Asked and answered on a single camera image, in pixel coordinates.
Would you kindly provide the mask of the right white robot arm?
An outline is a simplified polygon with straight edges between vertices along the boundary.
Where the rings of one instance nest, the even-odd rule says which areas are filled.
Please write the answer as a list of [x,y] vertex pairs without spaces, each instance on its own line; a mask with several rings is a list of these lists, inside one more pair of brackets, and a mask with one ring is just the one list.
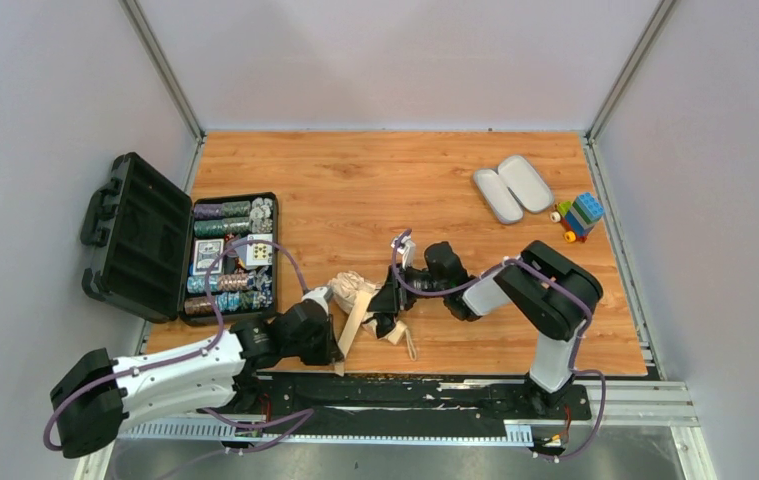
[[392,248],[386,281],[367,306],[367,320],[378,336],[388,334],[398,315],[421,298],[441,299],[453,317],[467,322],[512,304],[538,332],[527,374],[533,391],[554,396],[572,383],[578,341],[604,294],[590,272],[542,241],[478,276],[467,271],[448,242],[428,246],[421,269],[412,264],[415,245],[409,234],[395,239]]

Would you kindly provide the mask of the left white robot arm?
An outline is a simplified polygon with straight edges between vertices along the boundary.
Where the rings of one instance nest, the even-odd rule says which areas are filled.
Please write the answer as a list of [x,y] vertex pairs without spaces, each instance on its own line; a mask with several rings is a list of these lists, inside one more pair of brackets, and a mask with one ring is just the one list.
[[68,459],[83,457],[142,423],[254,398],[256,372],[285,358],[330,365],[340,353],[329,303],[307,295],[270,322],[239,322],[156,354],[112,358],[104,348],[92,350],[51,390],[44,444]]

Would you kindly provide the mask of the beige folding umbrella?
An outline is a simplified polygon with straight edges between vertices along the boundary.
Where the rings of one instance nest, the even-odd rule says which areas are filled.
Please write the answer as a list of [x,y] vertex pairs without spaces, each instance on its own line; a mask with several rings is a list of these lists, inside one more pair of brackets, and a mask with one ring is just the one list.
[[341,358],[333,364],[334,372],[343,376],[346,358],[352,348],[359,329],[368,332],[374,339],[391,345],[404,342],[410,360],[418,359],[418,352],[409,326],[397,319],[399,302],[394,299],[395,290],[385,290],[391,294],[391,305],[380,306],[383,290],[375,283],[354,271],[339,272],[329,282],[333,300],[347,315],[342,332],[337,339]]

